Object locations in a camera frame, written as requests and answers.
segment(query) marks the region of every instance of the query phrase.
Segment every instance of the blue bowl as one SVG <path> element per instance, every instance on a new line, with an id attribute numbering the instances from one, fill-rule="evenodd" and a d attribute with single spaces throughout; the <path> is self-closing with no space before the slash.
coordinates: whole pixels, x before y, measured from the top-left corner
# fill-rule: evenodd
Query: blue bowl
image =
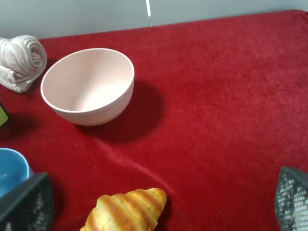
<path id="1" fill-rule="evenodd" d="M 0 197 L 33 174 L 26 158 L 18 151 L 0 148 Z"/>

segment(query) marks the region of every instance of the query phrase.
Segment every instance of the croissant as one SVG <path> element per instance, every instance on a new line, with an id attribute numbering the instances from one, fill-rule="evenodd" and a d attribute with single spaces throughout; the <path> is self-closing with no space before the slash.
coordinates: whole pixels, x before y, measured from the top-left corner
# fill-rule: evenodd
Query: croissant
<path id="1" fill-rule="evenodd" d="M 161 189 L 103 195 L 80 231 L 153 231 L 167 196 Z"/>

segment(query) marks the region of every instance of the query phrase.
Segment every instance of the red tablecloth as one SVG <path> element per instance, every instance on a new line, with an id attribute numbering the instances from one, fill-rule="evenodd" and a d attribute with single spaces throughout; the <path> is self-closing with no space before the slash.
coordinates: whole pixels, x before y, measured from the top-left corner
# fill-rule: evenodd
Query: red tablecloth
<path id="1" fill-rule="evenodd" d="M 134 63 L 127 109 L 80 127 L 42 100 L 0 88 L 12 114 L 0 147 L 53 182 L 54 231 L 78 231 L 102 194 L 159 187 L 158 231 L 278 231 L 280 168 L 308 171 L 308 13 L 260 15 L 41 41 L 49 66 L 86 48 Z"/>

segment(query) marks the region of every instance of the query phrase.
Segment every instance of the white napkin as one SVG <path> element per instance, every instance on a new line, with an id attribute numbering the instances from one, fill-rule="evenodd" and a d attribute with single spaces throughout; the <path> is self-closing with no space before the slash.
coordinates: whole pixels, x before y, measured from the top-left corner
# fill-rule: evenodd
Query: white napkin
<path id="1" fill-rule="evenodd" d="M 47 55 L 33 36 L 0 38 L 0 84 L 25 92 L 46 67 Z"/>

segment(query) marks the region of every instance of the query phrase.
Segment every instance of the pink bowl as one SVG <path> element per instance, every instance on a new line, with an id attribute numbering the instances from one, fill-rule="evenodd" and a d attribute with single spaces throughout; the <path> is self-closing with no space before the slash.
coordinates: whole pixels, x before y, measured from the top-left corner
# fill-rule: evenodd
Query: pink bowl
<path id="1" fill-rule="evenodd" d="M 57 61 L 44 75 L 41 95 L 64 119 L 98 125 L 116 118 L 129 103 L 134 66 L 111 49 L 77 51 Z"/>

